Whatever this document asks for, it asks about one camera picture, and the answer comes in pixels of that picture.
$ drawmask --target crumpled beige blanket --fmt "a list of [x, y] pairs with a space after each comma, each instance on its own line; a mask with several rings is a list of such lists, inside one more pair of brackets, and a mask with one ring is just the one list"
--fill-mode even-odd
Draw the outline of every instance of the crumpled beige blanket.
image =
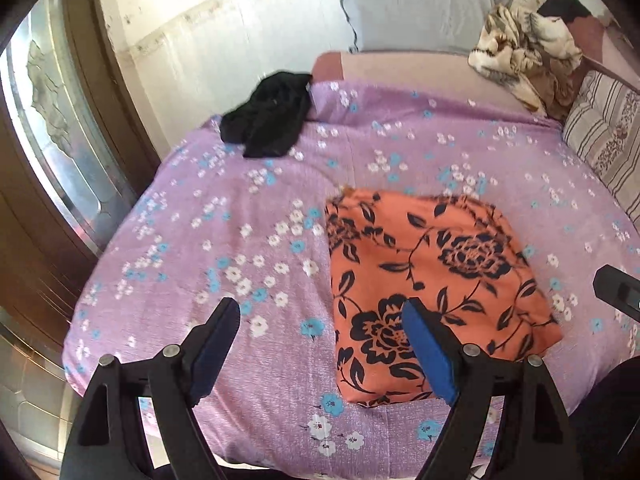
[[582, 51], [560, 18], [498, 5], [484, 21], [469, 65], [507, 88], [527, 109], [564, 120], [581, 81], [572, 81]]

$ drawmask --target blue gripper pad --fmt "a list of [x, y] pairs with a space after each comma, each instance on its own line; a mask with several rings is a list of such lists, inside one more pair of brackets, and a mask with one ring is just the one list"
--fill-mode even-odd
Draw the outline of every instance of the blue gripper pad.
[[216, 316], [217, 319], [215, 321], [212, 320], [214, 323], [213, 330], [207, 337], [198, 357], [193, 362], [193, 367], [191, 367], [189, 397], [193, 405], [196, 405], [201, 398], [211, 394], [220, 369], [231, 348], [231, 343], [238, 332], [240, 311], [238, 304], [235, 301], [232, 303], [229, 306], [225, 306], [221, 316]]
[[419, 302], [414, 305], [412, 301], [415, 300], [406, 301], [402, 306], [402, 328], [414, 348], [415, 356], [433, 393], [443, 398], [449, 406], [453, 406], [459, 394], [454, 367], [431, 333], [427, 322], [418, 313], [418, 309], [424, 309], [426, 312], [425, 307]]

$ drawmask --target striped pillow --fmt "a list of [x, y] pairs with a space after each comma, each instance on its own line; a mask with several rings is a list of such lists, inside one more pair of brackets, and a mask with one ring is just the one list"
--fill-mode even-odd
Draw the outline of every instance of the striped pillow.
[[640, 96], [589, 72], [562, 138], [600, 177], [640, 232]]

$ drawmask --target bed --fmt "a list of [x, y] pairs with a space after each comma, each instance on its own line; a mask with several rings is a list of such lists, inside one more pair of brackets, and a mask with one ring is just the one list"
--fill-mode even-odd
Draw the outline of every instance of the bed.
[[[495, 87], [389, 81], [379, 74], [402, 55], [360, 59], [369, 56], [378, 59], [360, 80], [350, 79], [347, 54], [333, 56], [330, 75], [314, 69], [313, 107], [286, 157], [243, 159], [213, 117], [164, 161], [76, 308], [63, 354], [76, 391], [102, 354], [149, 358], [235, 297], [241, 328], [212, 395], [194, 409], [212, 451], [299, 478], [415, 477], [444, 402], [363, 408], [338, 396], [323, 210], [340, 186], [495, 203], [561, 325], [545, 362], [569, 412], [634, 355], [637, 325], [597, 300], [591, 280], [604, 264], [640, 272], [640, 237], [562, 142], [561, 125]], [[429, 65], [420, 60], [429, 54], [413, 56], [402, 62]], [[158, 434], [152, 403], [141, 399], [141, 410]], [[495, 399], [477, 464], [492, 453], [499, 415]]]

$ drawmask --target gray cloth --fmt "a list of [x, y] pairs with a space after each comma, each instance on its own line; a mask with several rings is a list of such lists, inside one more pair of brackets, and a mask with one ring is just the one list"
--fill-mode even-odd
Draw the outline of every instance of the gray cloth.
[[359, 52], [427, 50], [469, 54], [484, 18], [511, 0], [341, 0]]

